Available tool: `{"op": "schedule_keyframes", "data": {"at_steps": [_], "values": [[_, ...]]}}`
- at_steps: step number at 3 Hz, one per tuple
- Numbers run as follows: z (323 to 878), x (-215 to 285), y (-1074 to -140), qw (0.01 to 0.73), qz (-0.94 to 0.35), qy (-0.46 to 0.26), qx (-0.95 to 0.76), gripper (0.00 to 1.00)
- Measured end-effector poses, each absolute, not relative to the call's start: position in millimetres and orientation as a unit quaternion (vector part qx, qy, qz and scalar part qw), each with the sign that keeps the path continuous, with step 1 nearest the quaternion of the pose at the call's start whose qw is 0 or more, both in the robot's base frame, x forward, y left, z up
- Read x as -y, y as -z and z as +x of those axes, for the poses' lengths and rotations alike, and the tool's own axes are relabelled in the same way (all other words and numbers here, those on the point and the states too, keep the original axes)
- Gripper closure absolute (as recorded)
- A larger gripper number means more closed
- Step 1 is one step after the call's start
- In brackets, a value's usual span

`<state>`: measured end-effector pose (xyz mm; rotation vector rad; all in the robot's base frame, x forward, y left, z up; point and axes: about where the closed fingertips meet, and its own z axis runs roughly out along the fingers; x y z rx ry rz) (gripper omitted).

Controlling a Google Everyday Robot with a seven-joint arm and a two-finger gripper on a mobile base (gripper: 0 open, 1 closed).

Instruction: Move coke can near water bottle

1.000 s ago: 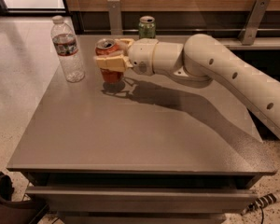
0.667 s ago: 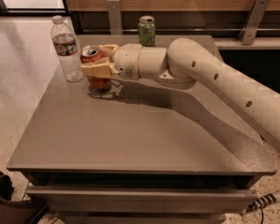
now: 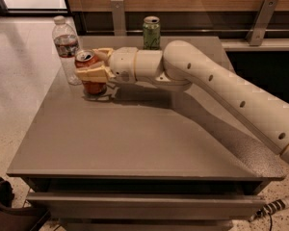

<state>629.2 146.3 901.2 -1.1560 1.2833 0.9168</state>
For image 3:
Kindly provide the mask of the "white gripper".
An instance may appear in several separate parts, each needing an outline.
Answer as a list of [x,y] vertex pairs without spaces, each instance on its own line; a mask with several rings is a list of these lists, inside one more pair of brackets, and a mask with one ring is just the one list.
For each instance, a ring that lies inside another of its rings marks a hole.
[[98,62],[88,67],[77,68],[75,74],[81,81],[107,83],[115,78],[119,83],[136,82],[134,70],[138,53],[136,47],[121,47],[115,51],[113,48],[95,48],[93,52],[100,61],[107,62],[110,58],[110,67],[104,62]]

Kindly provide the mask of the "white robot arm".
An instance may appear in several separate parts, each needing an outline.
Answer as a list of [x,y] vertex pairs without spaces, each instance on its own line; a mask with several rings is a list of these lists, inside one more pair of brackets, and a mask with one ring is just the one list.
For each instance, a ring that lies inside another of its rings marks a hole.
[[78,50],[75,74],[83,82],[148,82],[162,90],[184,91],[196,84],[289,164],[289,104],[215,63],[189,42],[174,40],[163,50]]

